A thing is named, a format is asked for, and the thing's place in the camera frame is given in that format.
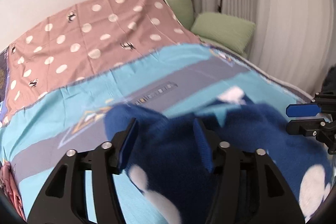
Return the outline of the blue fleece star garment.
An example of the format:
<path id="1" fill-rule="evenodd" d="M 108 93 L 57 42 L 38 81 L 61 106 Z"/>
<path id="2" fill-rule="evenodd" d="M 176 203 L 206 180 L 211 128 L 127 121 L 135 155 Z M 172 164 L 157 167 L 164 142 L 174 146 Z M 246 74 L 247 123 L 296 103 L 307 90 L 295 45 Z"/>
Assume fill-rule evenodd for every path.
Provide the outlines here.
<path id="1" fill-rule="evenodd" d="M 168 223 L 308 223 L 333 192 L 317 141 L 290 135 L 272 106 L 228 91 L 175 117 L 120 104 L 104 118 L 127 132 L 118 167 Z"/>

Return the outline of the pink crumpled garment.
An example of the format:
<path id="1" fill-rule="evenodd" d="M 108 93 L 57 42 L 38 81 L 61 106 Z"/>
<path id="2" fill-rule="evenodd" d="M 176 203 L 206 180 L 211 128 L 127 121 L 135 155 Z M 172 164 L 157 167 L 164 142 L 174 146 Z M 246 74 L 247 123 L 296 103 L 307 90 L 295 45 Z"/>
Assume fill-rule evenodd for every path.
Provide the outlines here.
<path id="1" fill-rule="evenodd" d="M 5 196 L 13 205 L 21 219 L 26 221 L 21 195 L 14 180 L 9 161 L 1 163 L 1 189 L 4 190 Z"/>

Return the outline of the light blue grey bedsheet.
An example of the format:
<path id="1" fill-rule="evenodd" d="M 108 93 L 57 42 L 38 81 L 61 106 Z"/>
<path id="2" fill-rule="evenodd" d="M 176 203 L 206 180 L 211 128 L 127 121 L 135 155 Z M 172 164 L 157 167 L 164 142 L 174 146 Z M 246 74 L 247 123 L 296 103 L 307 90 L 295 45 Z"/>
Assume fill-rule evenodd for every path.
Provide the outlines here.
<path id="1" fill-rule="evenodd" d="M 33 204 L 56 163 L 69 150 L 86 151 L 106 140 L 104 116 L 120 103 L 176 117 L 213 113 L 221 121 L 240 105 L 262 106 L 274 126 L 292 103 L 309 97 L 227 50 L 196 44 L 169 46 L 105 73 L 46 94 L 5 118 L 1 156 L 9 161 L 23 212 Z"/>

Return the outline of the green pillow near edge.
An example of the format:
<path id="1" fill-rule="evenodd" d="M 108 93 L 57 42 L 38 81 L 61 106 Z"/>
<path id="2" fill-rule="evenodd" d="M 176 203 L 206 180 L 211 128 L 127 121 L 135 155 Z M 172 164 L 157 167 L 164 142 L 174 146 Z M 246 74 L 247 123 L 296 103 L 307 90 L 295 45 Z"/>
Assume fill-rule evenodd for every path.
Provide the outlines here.
<path id="1" fill-rule="evenodd" d="M 249 20 L 217 12 L 204 12 L 197 16 L 191 32 L 243 54 L 251 41 L 256 24 Z"/>

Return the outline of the white curtain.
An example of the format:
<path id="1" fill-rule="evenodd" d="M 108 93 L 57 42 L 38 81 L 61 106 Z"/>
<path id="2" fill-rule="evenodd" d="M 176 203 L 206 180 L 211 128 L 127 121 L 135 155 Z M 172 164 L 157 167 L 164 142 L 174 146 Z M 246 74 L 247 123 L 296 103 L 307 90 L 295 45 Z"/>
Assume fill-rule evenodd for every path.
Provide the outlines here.
<path id="1" fill-rule="evenodd" d="M 196 13 L 218 12 L 219 0 L 194 0 Z M 309 94 L 335 63 L 335 0 L 223 0 L 223 14 L 256 24 L 250 62 Z"/>

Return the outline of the green pillow upright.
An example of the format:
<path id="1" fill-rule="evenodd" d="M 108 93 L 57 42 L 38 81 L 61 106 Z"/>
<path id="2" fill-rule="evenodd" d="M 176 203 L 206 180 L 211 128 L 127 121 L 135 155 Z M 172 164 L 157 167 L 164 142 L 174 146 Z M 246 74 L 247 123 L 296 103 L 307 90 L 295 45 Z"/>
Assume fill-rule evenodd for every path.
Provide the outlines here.
<path id="1" fill-rule="evenodd" d="M 192 0 L 166 0 L 177 20 L 190 30 L 194 24 L 194 6 Z"/>

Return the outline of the purple patterned pillow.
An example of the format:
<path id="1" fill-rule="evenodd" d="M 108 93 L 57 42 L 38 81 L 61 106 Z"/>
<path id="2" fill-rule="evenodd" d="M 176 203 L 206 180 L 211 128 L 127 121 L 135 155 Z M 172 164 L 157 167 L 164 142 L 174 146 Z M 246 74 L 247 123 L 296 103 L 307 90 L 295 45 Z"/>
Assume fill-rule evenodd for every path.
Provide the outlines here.
<path id="1" fill-rule="evenodd" d="M 0 55 L 0 96 L 1 96 L 1 122 L 7 112 L 6 93 L 8 90 L 9 68 L 8 68 L 8 47 Z"/>

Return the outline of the pink polka dot blanket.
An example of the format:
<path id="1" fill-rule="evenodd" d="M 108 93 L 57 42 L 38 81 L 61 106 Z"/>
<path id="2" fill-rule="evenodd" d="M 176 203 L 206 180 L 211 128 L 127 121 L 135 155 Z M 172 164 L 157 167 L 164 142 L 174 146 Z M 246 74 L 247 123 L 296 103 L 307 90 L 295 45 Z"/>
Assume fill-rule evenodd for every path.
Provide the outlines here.
<path id="1" fill-rule="evenodd" d="M 7 49 L 1 120 L 47 93 L 155 50 L 196 44 L 165 0 L 89 0 L 49 16 Z"/>

